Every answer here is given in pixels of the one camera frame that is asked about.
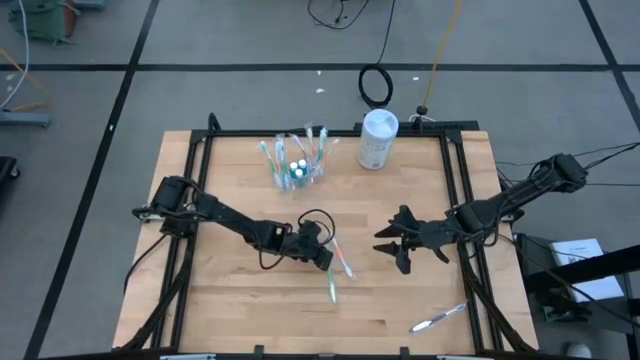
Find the grey floor stand base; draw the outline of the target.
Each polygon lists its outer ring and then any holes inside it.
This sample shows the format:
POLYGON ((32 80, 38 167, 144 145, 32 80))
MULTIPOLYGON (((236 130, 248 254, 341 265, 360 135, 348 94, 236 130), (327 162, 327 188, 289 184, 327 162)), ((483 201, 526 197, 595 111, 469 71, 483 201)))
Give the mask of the grey floor stand base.
POLYGON ((51 117, 43 113, 0 111, 0 125, 49 127, 51 117))

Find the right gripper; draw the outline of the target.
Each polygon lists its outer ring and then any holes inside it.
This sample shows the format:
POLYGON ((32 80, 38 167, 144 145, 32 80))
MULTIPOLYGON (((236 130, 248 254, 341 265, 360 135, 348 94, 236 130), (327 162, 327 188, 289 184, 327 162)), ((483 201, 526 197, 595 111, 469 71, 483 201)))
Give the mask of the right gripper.
POLYGON ((401 245, 396 242, 374 245, 373 249, 385 254, 397 254, 397 267, 402 274, 411 272, 411 260, 409 251, 419 247, 429 249, 436 257, 449 263, 449 258, 441 250, 441 247, 453 242, 453 232, 449 230, 444 220, 423 221, 417 220, 408 206, 399 208, 399 220, 397 225, 390 223, 384 229, 374 235, 375 238, 401 237, 401 245))

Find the white wipes canister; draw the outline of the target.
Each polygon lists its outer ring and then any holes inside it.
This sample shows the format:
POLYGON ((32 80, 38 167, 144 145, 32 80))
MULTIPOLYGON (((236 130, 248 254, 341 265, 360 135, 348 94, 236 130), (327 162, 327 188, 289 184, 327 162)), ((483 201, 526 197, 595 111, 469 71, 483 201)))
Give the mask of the white wipes canister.
POLYGON ((385 109, 368 112, 361 126, 359 164, 368 170, 383 168, 398 130, 399 121, 392 112, 385 109))

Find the clear acrylic organizer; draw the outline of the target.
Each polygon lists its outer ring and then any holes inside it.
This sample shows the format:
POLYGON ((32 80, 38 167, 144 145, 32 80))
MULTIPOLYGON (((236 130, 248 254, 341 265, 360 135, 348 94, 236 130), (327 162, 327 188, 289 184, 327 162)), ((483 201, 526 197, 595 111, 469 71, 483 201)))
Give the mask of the clear acrylic organizer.
MULTIPOLYGON (((289 166, 291 162, 297 162, 298 163, 298 161, 302 158, 301 151, 300 150, 298 150, 297 152, 291 151, 287 147, 286 141, 285 141, 285 146, 286 146, 286 161, 287 161, 287 165, 289 166)), ((312 167, 311 174, 310 175, 304 175, 304 178, 305 178, 305 186, 304 187, 296 188, 295 185, 294 185, 294 181, 292 180, 293 189, 291 191, 284 192, 282 190, 282 188, 278 187, 280 189, 280 191, 283 192, 283 193, 291 193, 291 192, 293 192, 295 190, 305 189, 305 188, 308 188, 308 187, 310 187, 312 185, 319 184, 324 178, 325 166, 324 166, 324 174, 322 176, 318 176, 317 173, 316 173, 316 163, 315 164, 311 164, 311 167, 312 167)))

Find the green bag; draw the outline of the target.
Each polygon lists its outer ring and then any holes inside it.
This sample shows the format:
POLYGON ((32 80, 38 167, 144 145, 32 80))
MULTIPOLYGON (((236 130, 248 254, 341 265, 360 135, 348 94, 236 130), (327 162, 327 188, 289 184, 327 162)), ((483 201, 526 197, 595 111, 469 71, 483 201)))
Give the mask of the green bag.
POLYGON ((71 43, 81 11, 73 0, 15 0, 8 10, 8 22, 30 39, 71 43))

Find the white paper booklet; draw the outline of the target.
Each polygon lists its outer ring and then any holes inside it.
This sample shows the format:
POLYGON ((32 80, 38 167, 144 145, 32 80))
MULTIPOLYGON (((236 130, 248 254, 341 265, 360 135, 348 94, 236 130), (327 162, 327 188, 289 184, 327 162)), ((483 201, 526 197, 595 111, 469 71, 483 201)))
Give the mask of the white paper booklet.
MULTIPOLYGON (((549 249, 557 266, 564 266, 604 254, 597 239, 551 242, 549 249)), ((568 288, 578 303, 619 298, 624 292, 614 276, 574 284, 568 288)))

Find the white toothbrush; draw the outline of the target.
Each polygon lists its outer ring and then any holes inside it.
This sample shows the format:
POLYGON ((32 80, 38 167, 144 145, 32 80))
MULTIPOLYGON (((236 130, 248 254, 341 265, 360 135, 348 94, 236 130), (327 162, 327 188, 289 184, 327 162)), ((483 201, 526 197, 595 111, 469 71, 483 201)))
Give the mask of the white toothbrush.
POLYGON ((467 303, 463 302, 461 304, 458 304, 456 306, 454 306, 453 308, 444 311, 430 319, 424 320, 420 323, 415 324, 414 326, 412 326, 409 329, 409 333, 415 334, 415 333, 419 333, 421 331, 424 331, 426 329, 432 328, 434 326, 436 326, 438 323, 440 323, 441 321, 443 321, 444 319, 446 319, 447 317, 454 315, 456 313, 460 313, 462 311, 464 311, 467 307, 467 303))

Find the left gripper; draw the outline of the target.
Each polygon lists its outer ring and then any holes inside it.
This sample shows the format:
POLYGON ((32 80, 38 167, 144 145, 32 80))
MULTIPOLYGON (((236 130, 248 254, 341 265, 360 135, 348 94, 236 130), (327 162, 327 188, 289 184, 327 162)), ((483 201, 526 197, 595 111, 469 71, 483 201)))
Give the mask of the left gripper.
POLYGON ((322 227, 316 221, 304 220, 298 232, 284 237, 281 254, 296 260, 315 260, 315 265, 327 271, 334 257, 333 245, 322 245, 319 236, 322 227))

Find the black side cart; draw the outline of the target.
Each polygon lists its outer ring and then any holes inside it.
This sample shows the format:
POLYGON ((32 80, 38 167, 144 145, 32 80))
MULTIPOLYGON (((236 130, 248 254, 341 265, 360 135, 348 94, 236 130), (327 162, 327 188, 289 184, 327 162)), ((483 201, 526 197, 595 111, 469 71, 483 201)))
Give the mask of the black side cart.
POLYGON ((552 241, 518 233, 514 244, 534 322, 549 329, 574 328, 615 332, 625 338, 619 360, 640 360, 640 291, 632 289, 630 274, 640 272, 640 245, 573 264, 557 266, 552 241), (578 303, 568 288, 614 276, 624 295, 578 303))

